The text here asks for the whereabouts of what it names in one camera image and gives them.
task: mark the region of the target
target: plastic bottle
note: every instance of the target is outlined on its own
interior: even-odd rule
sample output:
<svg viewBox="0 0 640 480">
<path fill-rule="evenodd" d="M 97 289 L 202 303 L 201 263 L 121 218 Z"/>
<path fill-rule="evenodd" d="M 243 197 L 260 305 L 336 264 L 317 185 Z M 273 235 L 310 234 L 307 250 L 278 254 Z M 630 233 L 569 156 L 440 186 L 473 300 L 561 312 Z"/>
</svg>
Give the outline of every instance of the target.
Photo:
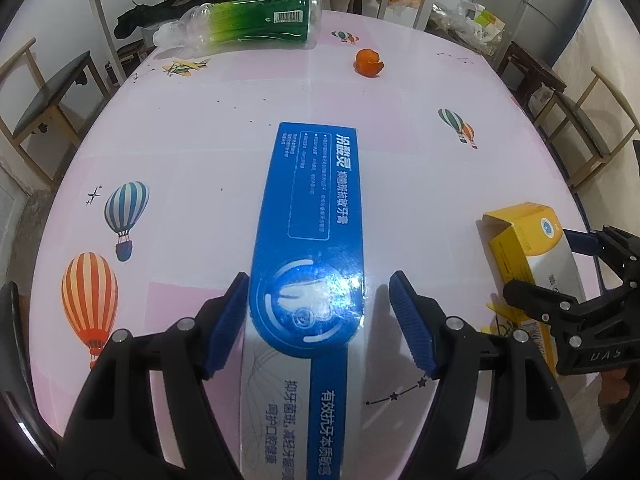
<svg viewBox="0 0 640 480">
<path fill-rule="evenodd" d="M 322 0 L 233 0 L 203 4 L 154 34 L 160 47 L 210 52 L 231 41 L 274 41 L 313 48 L 318 40 Z"/>
</svg>

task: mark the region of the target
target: blue striped balloon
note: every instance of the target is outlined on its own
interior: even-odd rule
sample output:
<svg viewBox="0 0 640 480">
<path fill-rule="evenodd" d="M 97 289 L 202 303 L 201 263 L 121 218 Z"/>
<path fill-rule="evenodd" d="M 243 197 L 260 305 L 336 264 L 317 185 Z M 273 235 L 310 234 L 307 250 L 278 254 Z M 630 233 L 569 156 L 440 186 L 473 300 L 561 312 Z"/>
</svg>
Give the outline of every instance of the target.
<svg viewBox="0 0 640 480">
<path fill-rule="evenodd" d="M 127 182 L 120 186 L 104 205 L 104 219 L 118 235 L 116 255 L 121 262 L 131 256 L 132 243 L 129 231 L 136 224 L 149 200 L 148 187 L 142 182 Z"/>
</svg>

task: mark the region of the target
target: barcode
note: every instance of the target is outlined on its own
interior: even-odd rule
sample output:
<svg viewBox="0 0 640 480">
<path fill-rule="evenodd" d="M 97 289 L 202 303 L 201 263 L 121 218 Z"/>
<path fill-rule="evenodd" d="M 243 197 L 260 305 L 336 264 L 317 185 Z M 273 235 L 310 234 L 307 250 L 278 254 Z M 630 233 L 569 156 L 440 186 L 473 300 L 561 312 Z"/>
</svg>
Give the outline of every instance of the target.
<svg viewBox="0 0 640 480">
<path fill-rule="evenodd" d="M 273 23 L 302 23 L 302 11 L 287 10 L 286 12 L 274 12 Z"/>
<path fill-rule="evenodd" d="M 542 354 L 542 357 L 546 359 L 545 343 L 542 341 L 542 333 L 540 332 L 540 325 L 535 320 L 528 320 L 522 322 L 522 329 L 525 330 L 529 337 L 533 339 L 533 342 L 538 347 L 538 350 Z"/>
</svg>

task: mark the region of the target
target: hot air balloon print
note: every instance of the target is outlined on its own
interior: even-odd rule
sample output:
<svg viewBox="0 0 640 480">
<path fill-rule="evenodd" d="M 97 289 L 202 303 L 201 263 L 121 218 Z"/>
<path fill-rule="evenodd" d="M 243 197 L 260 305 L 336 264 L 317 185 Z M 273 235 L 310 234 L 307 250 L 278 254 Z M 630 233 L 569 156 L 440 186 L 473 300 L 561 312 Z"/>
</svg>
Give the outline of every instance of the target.
<svg viewBox="0 0 640 480">
<path fill-rule="evenodd" d="M 347 41 L 349 41 L 349 43 L 351 43 L 352 45 L 355 45 L 356 43 L 358 43 L 358 40 L 360 39 L 359 37 L 354 36 L 350 32 L 343 32 L 341 30 L 334 30 L 331 34 L 336 38 L 340 38 L 341 42 L 347 43 Z"/>
<path fill-rule="evenodd" d="M 465 136 L 462 134 L 462 128 L 465 125 L 465 121 L 462 120 L 462 117 L 460 117 L 457 113 L 452 112 L 451 110 L 447 110 L 446 108 L 441 108 L 440 110 L 438 110 L 438 115 L 443 121 L 445 121 L 456 131 L 460 142 L 464 142 L 466 144 Z"/>
<path fill-rule="evenodd" d="M 142 182 L 127 182 L 120 186 L 104 205 L 104 219 L 118 235 L 116 256 L 121 262 L 131 257 L 133 243 L 129 231 L 136 224 L 149 200 L 149 189 Z"/>
<path fill-rule="evenodd" d="M 471 147 L 475 150 L 478 149 L 478 147 L 476 146 L 476 143 L 474 142 L 474 137 L 476 136 L 476 133 L 474 132 L 474 129 L 469 126 L 467 123 L 465 123 L 462 126 L 462 134 L 468 139 L 469 144 L 471 144 Z"/>
<path fill-rule="evenodd" d="M 100 254 L 78 254 L 62 277 L 61 294 L 66 319 L 89 349 L 93 368 L 116 317 L 116 275 Z"/>
</svg>

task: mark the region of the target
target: toothpaste box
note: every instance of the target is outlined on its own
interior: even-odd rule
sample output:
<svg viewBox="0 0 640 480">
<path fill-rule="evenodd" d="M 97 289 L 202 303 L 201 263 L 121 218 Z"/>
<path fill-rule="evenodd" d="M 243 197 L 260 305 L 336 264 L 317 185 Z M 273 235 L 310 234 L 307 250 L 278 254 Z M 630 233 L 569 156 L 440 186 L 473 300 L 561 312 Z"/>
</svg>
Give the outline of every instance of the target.
<svg viewBox="0 0 640 480">
<path fill-rule="evenodd" d="M 523 280 L 584 301 L 584 289 L 569 242 L 553 209 L 533 202 L 485 213 L 482 221 L 497 235 L 489 241 L 504 283 Z M 506 318 L 505 326 L 526 330 L 555 373 L 558 352 L 546 324 L 507 306 L 492 307 Z"/>
<path fill-rule="evenodd" d="M 356 131 L 281 123 L 242 350 L 247 480 L 355 478 L 363 290 Z"/>
</svg>

